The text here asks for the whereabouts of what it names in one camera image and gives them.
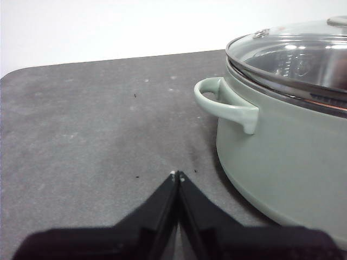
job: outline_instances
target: gray mat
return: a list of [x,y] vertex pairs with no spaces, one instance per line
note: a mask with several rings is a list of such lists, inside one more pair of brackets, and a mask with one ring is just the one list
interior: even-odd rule
[[[1,79],[2,259],[30,233],[113,225],[183,170],[244,225],[271,222],[219,163],[217,118],[193,87],[224,51],[26,68]],[[182,259],[177,238],[175,258]]]

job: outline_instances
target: white wall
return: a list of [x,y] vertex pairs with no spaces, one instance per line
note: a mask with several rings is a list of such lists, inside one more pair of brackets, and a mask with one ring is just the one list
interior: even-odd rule
[[31,66],[223,49],[259,29],[346,14],[346,0],[2,0],[1,77]]

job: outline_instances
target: stainless steel rim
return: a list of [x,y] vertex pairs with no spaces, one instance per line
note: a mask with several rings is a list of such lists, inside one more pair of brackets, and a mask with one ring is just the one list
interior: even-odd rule
[[306,101],[300,97],[295,97],[292,95],[288,95],[285,93],[277,92],[274,89],[270,89],[266,86],[260,85],[257,82],[254,82],[252,79],[246,77],[242,72],[240,72],[237,68],[235,68],[229,61],[228,58],[226,58],[226,66],[227,66],[227,72],[230,73],[233,77],[235,77],[237,80],[241,81],[246,86],[249,86],[263,94],[266,94],[268,96],[271,96],[272,98],[284,101],[286,103],[290,103],[299,107],[304,107],[313,111],[321,112],[324,114],[329,114],[333,116],[338,116],[341,118],[347,118],[347,109],[338,109],[329,107],[326,105],[320,105],[317,103],[312,103],[309,101]]

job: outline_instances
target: glass lid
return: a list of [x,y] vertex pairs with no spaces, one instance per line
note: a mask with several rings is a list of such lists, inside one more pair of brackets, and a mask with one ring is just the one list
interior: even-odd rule
[[265,87],[347,107],[347,16],[260,30],[226,51],[231,66]]

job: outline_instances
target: cooking pot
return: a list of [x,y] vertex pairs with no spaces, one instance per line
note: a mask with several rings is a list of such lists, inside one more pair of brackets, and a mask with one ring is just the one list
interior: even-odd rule
[[194,93],[219,117],[228,178],[274,221],[347,249],[347,16],[261,30],[226,52],[224,77]]

